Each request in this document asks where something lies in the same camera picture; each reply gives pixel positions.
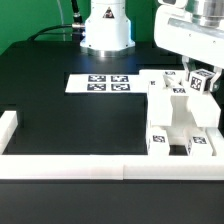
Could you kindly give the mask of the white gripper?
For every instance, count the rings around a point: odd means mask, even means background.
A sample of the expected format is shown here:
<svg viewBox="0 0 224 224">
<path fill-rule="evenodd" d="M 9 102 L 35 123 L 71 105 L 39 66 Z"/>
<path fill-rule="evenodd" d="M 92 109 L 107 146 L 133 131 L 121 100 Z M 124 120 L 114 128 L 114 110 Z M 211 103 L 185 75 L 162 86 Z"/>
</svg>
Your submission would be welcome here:
<svg viewBox="0 0 224 224">
<path fill-rule="evenodd" d="M 210 91 L 220 86 L 224 68 L 224 0 L 158 0 L 154 40 L 158 47 L 182 55 L 185 80 L 194 60 L 216 66 Z"/>
</svg>

